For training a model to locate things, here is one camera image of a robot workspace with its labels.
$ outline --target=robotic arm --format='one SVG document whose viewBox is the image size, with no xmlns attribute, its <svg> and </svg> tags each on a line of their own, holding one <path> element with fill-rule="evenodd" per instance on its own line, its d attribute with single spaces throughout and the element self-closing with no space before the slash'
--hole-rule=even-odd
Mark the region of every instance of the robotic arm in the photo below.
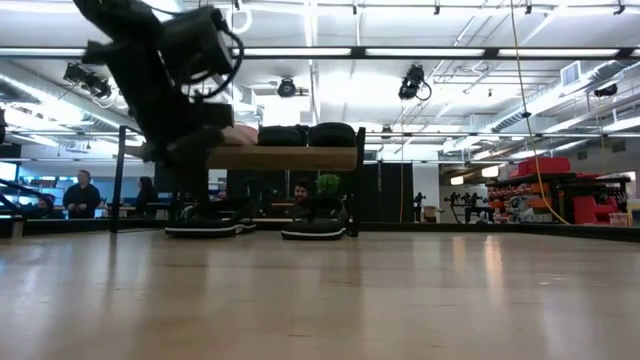
<svg viewBox="0 0 640 360">
<path fill-rule="evenodd" d="M 147 140 L 145 160 L 173 169 L 196 201 L 207 203 L 208 149 L 223 141 L 224 127 L 233 126 L 233 111 L 230 105 L 205 100 L 224 91 L 235 77 L 244 55 L 242 41 L 213 6 L 169 13 L 174 18 L 161 23 L 154 8 L 140 0 L 74 3 L 113 40 L 89 41 L 83 62 L 109 68 Z M 239 57 L 233 65 L 222 34 L 237 43 Z M 190 94 L 192 85 L 215 75 L 227 76 L 217 89 Z"/>
</svg>

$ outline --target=person standing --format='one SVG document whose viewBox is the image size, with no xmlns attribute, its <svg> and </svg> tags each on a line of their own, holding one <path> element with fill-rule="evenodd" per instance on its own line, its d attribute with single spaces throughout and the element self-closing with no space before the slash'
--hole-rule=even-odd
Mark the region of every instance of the person standing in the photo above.
<svg viewBox="0 0 640 360">
<path fill-rule="evenodd" d="M 142 176 L 138 182 L 140 192 L 136 198 L 136 213 L 138 215 L 155 216 L 156 209 L 149 206 L 149 203 L 158 202 L 158 193 L 153 186 L 153 181 L 148 176 Z"/>
<path fill-rule="evenodd" d="M 62 203 L 69 210 L 70 219 L 93 219 L 96 208 L 102 201 L 100 191 L 91 185 L 91 174 L 87 170 L 78 171 L 78 183 L 64 193 Z"/>
</svg>

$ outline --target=ceiling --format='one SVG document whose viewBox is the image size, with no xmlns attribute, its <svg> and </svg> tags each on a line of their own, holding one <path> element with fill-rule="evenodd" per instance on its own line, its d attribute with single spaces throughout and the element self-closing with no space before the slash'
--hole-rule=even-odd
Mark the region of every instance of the ceiling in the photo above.
<svg viewBox="0 0 640 360">
<path fill-rule="evenodd" d="M 208 3 L 223 8 L 225 12 L 234 3 L 231 0 L 183 0 L 177 1 L 176 5 L 173 0 L 145 1 L 164 9 L 180 5 L 193 8 Z M 32 4 L 17 6 L 16 3 Z M 246 46 L 251 47 L 514 45 L 509 0 L 442 0 L 438 16 L 433 15 L 434 3 L 417 0 L 245 0 L 241 1 L 242 8 L 251 13 L 252 20 L 239 36 Z M 617 1 L 533 0 L 533 11 L 528 15 L 525 14 L 525 1 L 516 0 L 515 3 L 520 4 L 515 10 L 515 23 L 521 46 L 636 47 L 640 44 L 637 31 L 640 1 L 624 1 L 627 8 L 620 15 L 613 15 L 618 10 Z M 0 16 L 3 19 L 0 22 L 0 46 L 81 47 L 88 40 L 108 41 L 104 34 L 80 16 L 71 1 L 0 0 Z M 245 13 L 240 12 L 234 16 L 234 27 L 243 27 L 245 21 Z M 54 85 L 67 86 L 62 76 L 68 61 L 12 61 Z M 525 95 L 534 96 L 560 81 L 560 70 L 572 62 L 569 59 L 522 62 Z M 417 100 L 403 102 L 397 95 L 401 79 L 412 64 L 423 66 L 433 90 L 431 99 L 424 103 Z M 109 76 L 105 68 L 93 70 Z M 617 98 L 587 101 L 584 91 L 577 91 L 558 104 L 543 109 L 533 120 L 540 124 L 555 124 L 596 106 L 631 96 L 637 93 L 637 75 L 635 70 L 628 71 L 615 79 L 620 88 Z M 480 131 L 497 114 L 517 107 L 522 101 L 515 61 L 410 59 L 314 60 L 311 65 L 307 60 L 246 60 L 234 86 L 251 89 L 256 96 L 237 97 L 236 101 L 250 101 L 254 112 L 257 111 L 255 105 L 264 106 L 264 119 L 268 119 L 269 124 L 284 118 L 291 121 L 291 112 L 296 113 L 293 120 L 297 121 L 300 111 L 313 109 L 311 97 L 292 100 L 265 95 L 273 94 L 274 84 L 283 77 L 291 77 L 298 87 L 307 89 L 312 87 L 311 80 L 314 79 L 319 122 L 347 122 L 354 126 L 365 125 L 375 131 L 383 125 L 394 125 L 394 130 L 398 131 Z M 81 89 L 72 89 L 71 92 L 90 100 L 88 93 Z M 120 107 L 112 106 L 108 110 L 120 119 L 126 116 L 126 109 Z M 598 121 L 612 121 L 612 116 L 612 113 L 603 114 Z M 249 116 L 242 121 L 250 123 L 254 118 Z M 580 124 L 587 129 L 593 125 L 593 119 Z M 576 127 L 571 129 L 584 131 Z M 474 149 L 478 148 L 477 144 L 470 146 L 473 145 Z"/>
</svg>

